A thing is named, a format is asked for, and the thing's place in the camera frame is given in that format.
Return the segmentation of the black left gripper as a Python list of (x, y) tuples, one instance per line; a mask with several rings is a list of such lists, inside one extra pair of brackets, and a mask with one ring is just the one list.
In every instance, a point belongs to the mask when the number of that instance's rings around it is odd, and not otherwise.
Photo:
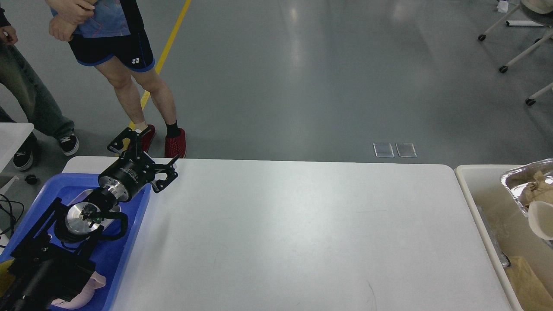
[(174, 156), (168, 163), (155, 163), (144, 152), (142, 138), (150, 129), (138, 133), (125, 128), (108, 144), (107, 149), (119, 155), (118, 159), (98, 177), (99, 186), (112, 191), (119, 202), (128, 202), (150, 183), (154, 193), (160, 193), (177, 177)]

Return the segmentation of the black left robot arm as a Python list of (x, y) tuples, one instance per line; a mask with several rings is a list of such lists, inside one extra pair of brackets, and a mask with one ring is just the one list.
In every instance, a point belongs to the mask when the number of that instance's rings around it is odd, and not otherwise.
[(3, 311), (59, 311), (85, 297), (85, 311), (108, 311), (146, 212), (167, 188), (175, 162), (156, 163), (141, 146), (146, 132), (126, 128), (107, 146), (118, 158), (97, 175), (51, 178), (1, 254), (8, 263)]

